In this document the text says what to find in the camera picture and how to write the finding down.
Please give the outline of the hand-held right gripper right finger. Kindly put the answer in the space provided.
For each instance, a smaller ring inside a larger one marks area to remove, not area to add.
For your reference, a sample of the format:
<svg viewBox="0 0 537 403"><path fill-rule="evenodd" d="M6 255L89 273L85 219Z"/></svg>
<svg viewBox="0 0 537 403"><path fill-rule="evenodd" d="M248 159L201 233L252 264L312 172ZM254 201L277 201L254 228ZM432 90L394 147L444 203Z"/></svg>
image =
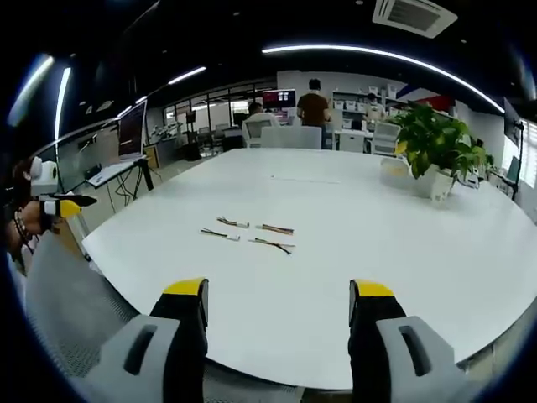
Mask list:
<svg viewBox="0 0 537 403"><path fill-rule="evenodd" d="M351 280L349 339L353 402L471 402L477 384L426 322L408 316L385 285Z"/></svg>

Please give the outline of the person's left hand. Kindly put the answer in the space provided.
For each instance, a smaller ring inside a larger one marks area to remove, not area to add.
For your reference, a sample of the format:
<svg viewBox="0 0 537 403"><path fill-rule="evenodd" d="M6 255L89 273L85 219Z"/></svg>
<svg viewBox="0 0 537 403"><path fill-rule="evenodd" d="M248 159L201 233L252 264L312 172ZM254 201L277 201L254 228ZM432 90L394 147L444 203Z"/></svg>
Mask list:
<svg viewBox="0 0 537 403"><path fill-rule="evenodd" d="M39 201L30 201L18 210L18 216L29 235L42 235L45 231L53 229L53 219L41 212Z"/></svg>

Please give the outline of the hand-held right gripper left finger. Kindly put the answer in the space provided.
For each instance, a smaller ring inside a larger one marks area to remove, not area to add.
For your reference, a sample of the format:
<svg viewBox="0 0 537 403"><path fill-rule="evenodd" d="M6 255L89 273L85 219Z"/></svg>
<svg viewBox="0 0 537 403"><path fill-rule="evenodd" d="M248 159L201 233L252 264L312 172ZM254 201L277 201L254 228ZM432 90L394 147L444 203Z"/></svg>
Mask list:
<svg viewBox="0 0 537 403"><path fill-rule="evenodd" d="M164 289L149 315L138 315L100 348L81 378L86 402L202 402L208 342L209 280Z"/></svg>

